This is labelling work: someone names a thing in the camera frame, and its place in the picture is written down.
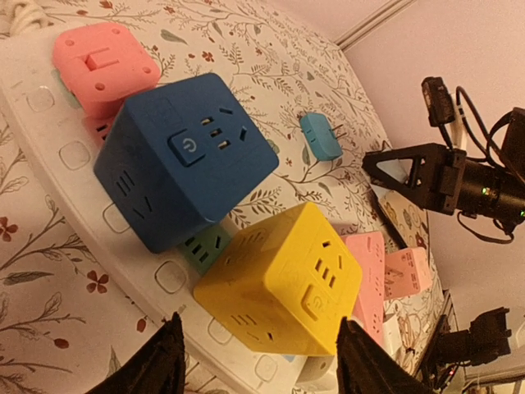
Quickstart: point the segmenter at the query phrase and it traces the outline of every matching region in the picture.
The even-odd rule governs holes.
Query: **white power strip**
[[[178,311],[188,352],[240,393],[290,393],[306,357],[254,353],[192,296],[199,275],[173,250],[151,254],[93,173],[100,141],[54,69],[58,25],[0,44],[0,111],[35,175],[114,281],[157,325]]]

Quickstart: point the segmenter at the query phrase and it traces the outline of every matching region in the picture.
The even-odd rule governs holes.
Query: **white cable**
[[[4,10],[11,23],[11,36],[42,29],[49,25],[49,19],[43,8],[34,0],[5,0]]]

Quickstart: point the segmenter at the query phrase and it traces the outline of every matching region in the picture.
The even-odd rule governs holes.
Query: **blue power adapter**
[[[336,133],[323,114],[307,113],[299,123],[304,137],[317,159],[322,162],[329,162],[343,154],[343,149],[337,142]]]
[[[222,79],[205,74],[128,98],[94,172],[161,253],[220,222],[278,164]]]

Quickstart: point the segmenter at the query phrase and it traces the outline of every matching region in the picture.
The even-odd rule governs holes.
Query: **tablecloth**
[[[385,230],[360,167],[364,153],[388,139],[343,53],[321,35],[255,0],[40,3],[55,24],[127,26],[160,66],[161,84],[210,71],[225,80],[281,162],[230,213],[239,227],[313,201],[341,234]],[[0,39],[9,39],[5,16]],[[304,112],[322,112],[342,125],[342,158],[315,159],[299,127]],[[156,327],[68,225],[14,137],[0,118],[0,392],[85,392]],[[394,248],[391,240],[387,247]],[[417,348],[417,355],[441,308],[431,267],[431,290],[386,304],[398,314],[405,347]],[[412,373],[417,355],[398,361]],[[190,356],[187,367],[188,390],[232,392]]]

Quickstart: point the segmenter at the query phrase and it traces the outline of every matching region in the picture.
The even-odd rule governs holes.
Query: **white wall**
[[[347,57],[393,144],[441,141],[422,100],[426,76],[442,76],[450,90],[467,89],[487,126],[525,107],[524,18],[520,0],[418,0],[353,46]],[[483,311],[525,305],[525,228],[513,245],[488,245],[455,218],[434,214],[431,233],[463,327]],[[525,365],[525,350],[506,359],[486,370]]]
[[[389,0],[267,0],[335,41]]]

